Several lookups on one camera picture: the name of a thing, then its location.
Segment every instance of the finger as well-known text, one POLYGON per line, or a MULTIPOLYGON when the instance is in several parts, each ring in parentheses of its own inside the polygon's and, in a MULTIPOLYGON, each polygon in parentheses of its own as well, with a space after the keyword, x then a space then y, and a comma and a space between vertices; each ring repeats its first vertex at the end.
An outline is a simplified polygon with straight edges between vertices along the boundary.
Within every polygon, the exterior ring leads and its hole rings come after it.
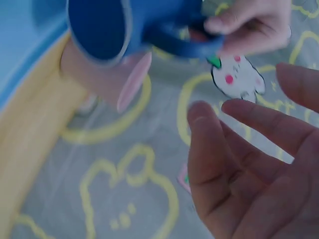
POLYGON ((240 173, 232 163, 219 119, 210 105, 194 104, 187 119, 191 129, 188 176, 196 210, 216 237, 231 238, 249 205, 234 196, 231 187, 241 196, 252 195, 260 190, 259 181, 240 173))
POLYGON ((236 1, 220 15, 210 17, 204 25, 206 31, 221 34, 234 32, 256 15, 256 2, 236 1))
POLYGON ((225 123, 221 122, 221 126, 226 141, 236 159, 264 183, 271 184, 287 169, 287 163, 271 157, 254 147, 225 123))
POLYGON ((316 129, 300 119, 244 100, 226 101, 222 111, 257 130, 291 156, 316 129))
POLYGON ((258 30, 246 27, 226 36, 220 55, 245 55, 273 51, 288 44, 285 33, 263 26, 258 30))
POLYGON ((291 100, 319 113, 319 71, 281 63, 276 72, 283 92, 291 100))

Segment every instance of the blue cup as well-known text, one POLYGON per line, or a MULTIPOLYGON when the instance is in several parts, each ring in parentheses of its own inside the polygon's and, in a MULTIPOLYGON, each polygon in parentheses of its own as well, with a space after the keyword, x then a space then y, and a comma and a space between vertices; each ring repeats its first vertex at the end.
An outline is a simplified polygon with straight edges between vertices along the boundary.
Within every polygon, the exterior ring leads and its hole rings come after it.
POLYGON ((222 35, 204 30, 202 0, 68 0, 68 23, 78 47, 103 63, 118 63, 125 56, 154 45, 185 58, 206 58, 223 44, 222 35), (179 38, 188 26, 207 41, 179 38))

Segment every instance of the pink sticker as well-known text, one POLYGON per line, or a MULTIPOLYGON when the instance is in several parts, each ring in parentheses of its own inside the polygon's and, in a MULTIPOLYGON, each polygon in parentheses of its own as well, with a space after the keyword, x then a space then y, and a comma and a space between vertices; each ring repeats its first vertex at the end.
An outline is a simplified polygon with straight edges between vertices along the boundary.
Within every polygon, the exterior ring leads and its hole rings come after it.
POLYGON ((182 167, 182 170, 178 176, 179 183, 183 186, 184 189, 186 189, 189 193, 190 187, 189 187, 189 181, 188 181, 188 174, 187 174, 187 164, 184 164, 182 167))

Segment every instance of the play mat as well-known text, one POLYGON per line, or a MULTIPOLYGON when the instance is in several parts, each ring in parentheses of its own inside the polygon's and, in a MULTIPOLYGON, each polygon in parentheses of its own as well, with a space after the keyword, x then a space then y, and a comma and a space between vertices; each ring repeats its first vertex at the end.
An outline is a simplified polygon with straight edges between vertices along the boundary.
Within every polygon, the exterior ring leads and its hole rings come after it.
MULTIPOLYGON (((318 1, 293 0, 290 44, 276 52, 204 62, 154 48, 142 88, 118 114, 59 72, 69 38, 64 0, 2 0, 0 238, 212 238, 188 187, 187 106, 210 102, 247 141, 291 162, 220 107, 239 97, 319 125, 275 77, 282 61, 319 67, 318 1)), ((203 3, 208 14, 227 7, 203 3)))

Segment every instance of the inflatable pool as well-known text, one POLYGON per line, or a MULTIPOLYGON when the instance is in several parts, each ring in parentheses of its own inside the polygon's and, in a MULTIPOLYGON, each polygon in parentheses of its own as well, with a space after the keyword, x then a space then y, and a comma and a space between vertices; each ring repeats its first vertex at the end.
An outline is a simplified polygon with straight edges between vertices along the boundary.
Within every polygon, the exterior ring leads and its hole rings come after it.
POLYGON ((0 3, 0 238, 86 96, 59 72, 69 38, 64 9, 60 0, 0 3))

